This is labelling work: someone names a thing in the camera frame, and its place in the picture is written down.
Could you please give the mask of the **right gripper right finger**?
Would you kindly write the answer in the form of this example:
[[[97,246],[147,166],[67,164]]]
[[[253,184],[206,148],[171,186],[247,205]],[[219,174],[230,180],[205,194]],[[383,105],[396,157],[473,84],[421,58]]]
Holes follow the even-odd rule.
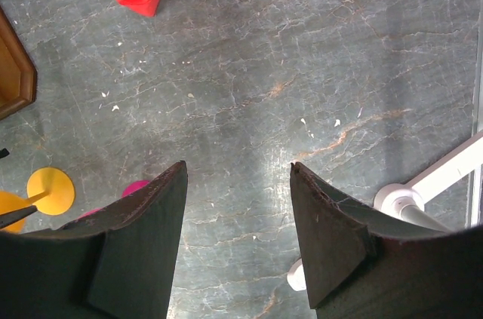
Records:
[[[291,166],[309,306],[320,318],[480,318],[482,229],[403,222]]]

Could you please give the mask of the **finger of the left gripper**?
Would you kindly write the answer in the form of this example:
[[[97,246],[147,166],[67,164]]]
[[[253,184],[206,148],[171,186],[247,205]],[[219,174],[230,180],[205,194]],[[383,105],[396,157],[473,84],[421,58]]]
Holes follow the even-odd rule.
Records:
[[[35,205],[31,205],[28,207],[24,207],[18,210],[13,210],[7,213],[3,213],[1,218],[1,228],[6,229],[8,226],[19,222],[22,219],[27,218],[28,216],[37,212],[38,209]]]

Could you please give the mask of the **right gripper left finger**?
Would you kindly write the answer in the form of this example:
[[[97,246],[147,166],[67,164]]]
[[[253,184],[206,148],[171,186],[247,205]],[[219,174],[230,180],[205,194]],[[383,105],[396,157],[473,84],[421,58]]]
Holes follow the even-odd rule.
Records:
[[[188,188],[184,161],[52,230],[1,234],[3,318],[164,318]]]

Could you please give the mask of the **orange wine glass front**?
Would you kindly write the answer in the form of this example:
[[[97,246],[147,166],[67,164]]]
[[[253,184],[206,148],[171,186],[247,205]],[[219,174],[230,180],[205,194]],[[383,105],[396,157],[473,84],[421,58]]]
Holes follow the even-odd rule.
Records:
[[[75,201],[75,186],[71,178],[61,169],[43,167],[35,171],[26,184],[27,198],[11,192],[1,191],[1,215],[13,210],[35,205],[37,212],[49,216],[65,213]],[[20,233],[26,218],[2,231]]]

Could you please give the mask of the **magenta wine glass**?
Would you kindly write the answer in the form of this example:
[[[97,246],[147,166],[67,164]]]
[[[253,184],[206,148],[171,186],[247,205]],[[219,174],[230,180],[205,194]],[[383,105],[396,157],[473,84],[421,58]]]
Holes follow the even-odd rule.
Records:
[[[124,198],[124,197],[127,197],[129,196],[130,194],[138,191],[139,189],[145,187],[146,185],[148,185],[150,183],[149,180],[138,180],[138,181],[135,181],[135,182],[132,182],[123,192],[122,192],[122,196],[121,198]],[[100,208],[96,208],[94,210],[91,210],[91,211],[88,211],[86,213],[83,213],[79,218],[83,218],[83,217],[86,217],[86,216],[90,216],[94,213],[96,213],[97,211],[99,210],[102,210],[102,207]]]

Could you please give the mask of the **gold wine glass rack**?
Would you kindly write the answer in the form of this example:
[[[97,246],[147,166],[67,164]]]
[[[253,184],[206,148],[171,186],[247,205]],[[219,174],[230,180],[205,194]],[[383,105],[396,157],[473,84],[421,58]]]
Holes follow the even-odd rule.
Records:
[[[37,71],[6,14],[1,10],[1,119],[35,101]]]

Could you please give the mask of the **metal clothes rail stand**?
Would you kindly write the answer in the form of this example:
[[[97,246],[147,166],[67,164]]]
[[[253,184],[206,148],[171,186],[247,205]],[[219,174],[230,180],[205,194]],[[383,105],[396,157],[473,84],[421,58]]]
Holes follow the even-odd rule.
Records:
[[[481,132],[408,183],[382,187],[374,198],[374,208],[401,221],[441,232],[446,227],[424,212],[425,204],[469,174],[482,175]]]

